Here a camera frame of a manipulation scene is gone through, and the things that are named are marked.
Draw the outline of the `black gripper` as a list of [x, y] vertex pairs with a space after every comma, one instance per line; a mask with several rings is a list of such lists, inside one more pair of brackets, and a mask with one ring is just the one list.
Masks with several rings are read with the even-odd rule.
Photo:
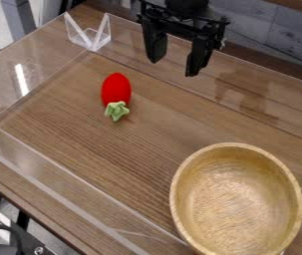
[[193, 77], [206, 67], [212, 50], [224, 47], [228, 19], [208, 8], [208, 0], [140, 1], [137, 22], [143, 27], [147, 57], [155, 64], [165, 54], [167, 36], [191, 41], [184, 75]]

